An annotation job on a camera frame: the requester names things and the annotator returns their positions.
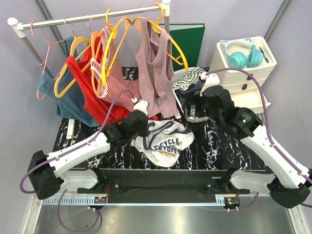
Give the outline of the white printed tank top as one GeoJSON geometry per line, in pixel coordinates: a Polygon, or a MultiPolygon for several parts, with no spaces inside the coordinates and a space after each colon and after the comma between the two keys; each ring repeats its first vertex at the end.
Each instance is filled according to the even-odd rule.
{"type": "Polygon", "coordinates": [[[191,129],[173,120],[148,121],[148,134],[137,136],[131,141],[135,147],[155,165],[172,167],[181,151],[192,144],[195,136],[191,129]]]}

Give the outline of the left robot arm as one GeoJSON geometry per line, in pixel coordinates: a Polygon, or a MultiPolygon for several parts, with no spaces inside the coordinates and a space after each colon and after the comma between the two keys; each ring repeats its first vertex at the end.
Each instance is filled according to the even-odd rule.
{"type": "Polygon", "coordinates": [[[90,170],[84,173],[72,172],[76,165],[96,155],[107,153],[124,145],[137,136],[147,134],[148,113],[134,110],[126,118],[107,124],[89,138],[68,148],[45,154],[42,150],[33,154],[26,177],[33,193],[44,200],[63,189],[91,189],[100,193],[105,188],[104,179],[90,170]]]}

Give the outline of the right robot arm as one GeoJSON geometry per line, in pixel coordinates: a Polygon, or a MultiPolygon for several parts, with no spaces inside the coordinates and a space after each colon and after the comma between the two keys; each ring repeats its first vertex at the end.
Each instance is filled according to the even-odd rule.
{"type": "Polygon", "coordinates": [[[311,171],[273,143],[262,120],[246,107],[236,107],[228,90],[216,85],[185,94],[186,117],[212,117],[219,127],[253,150],[271,169],[258,174],[230,168],[216,182],[218,192],[249,190],[269,195],[276,203],[293,208],[310,195],[311,171]]]}

